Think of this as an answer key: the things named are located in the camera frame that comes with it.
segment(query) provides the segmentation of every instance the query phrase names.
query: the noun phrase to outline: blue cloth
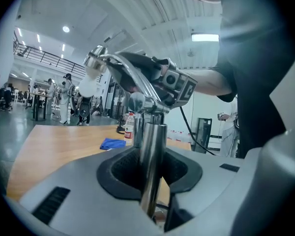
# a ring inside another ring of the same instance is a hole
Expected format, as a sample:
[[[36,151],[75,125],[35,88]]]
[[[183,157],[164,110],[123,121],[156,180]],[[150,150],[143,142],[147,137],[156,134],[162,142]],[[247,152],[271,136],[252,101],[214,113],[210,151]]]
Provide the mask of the blue cloth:
[[[108,150],[110,148],[122,148],[126,146],[126,141],[118,139],[105,138],[100,149]]]

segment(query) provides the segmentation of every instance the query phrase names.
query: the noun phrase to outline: water bottle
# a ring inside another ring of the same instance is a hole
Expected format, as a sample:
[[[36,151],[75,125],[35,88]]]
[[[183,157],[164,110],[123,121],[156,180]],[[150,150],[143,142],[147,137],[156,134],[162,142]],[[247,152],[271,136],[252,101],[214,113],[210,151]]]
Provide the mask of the water bottle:
[[[126,145],[132,145],[133,139],[133,127],[134,127],[134,114],[130,113],[129,117],[126,121],[126,125],[124,126],[124,140],[126,141]]]

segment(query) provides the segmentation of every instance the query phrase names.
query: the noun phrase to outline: person in white clothes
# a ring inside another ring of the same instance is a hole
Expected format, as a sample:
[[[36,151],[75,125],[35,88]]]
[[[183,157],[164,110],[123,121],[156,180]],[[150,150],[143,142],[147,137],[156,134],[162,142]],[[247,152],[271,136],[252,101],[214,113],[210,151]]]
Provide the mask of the person in white clothes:
[[[218,115],[220,121],[225,121],[222,133],[220,156],[236,157],[236,150],[239,140],[237,122],[237,97],[227,104],[224,112]]]
[[[60,101],[60,123],[61,124],[70,124],[70,120],[68,119],[68,107],[69,107],[69,92],[71,92],[72,82],[71,82],[71,74],[67,73],[64,78],[66,79],[64,88],[60,91],[62,93],[61,101]]]
[[[54,93],[55,93],[56,89],[55,89],[55,84],[53,83],[52,79],[48,79],[48,84],[50,86],[49,86],[49,89],[46,90],[46,92],[50,98],[48,98],[47,103],[46,103],[46,114],[50,115],[51,114],[51,103],[53,101]]]

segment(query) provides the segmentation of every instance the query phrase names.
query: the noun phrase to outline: reflective floor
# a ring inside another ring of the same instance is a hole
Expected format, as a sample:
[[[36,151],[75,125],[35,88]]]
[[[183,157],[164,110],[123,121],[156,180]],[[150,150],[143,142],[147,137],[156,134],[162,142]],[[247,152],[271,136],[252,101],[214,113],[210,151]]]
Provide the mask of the reflective floor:
[[[25,139],[36,124],[61,126],[60,119],[48,118],[45,121],[33,121],[30,108],[27,110],[21,104],[15,104],[13,110],[8,112],[0,111],[0,190],[6,192],[10,171],[15,158],[17,157]],[[77,117],[71,117],[69,126],[78,122]],[[93,117],[90,118],[90,126],[114,125],[117,121],[111,118]]]

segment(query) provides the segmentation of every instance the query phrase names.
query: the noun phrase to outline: round ceiling light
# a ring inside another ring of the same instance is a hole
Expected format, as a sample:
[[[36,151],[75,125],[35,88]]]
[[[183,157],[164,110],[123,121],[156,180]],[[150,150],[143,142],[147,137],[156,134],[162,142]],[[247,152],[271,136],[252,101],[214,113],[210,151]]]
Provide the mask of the round ceiling light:
[[[62,27],[63,31],[68,33],[70,31],[69,27],[68,26],[64,26]]]

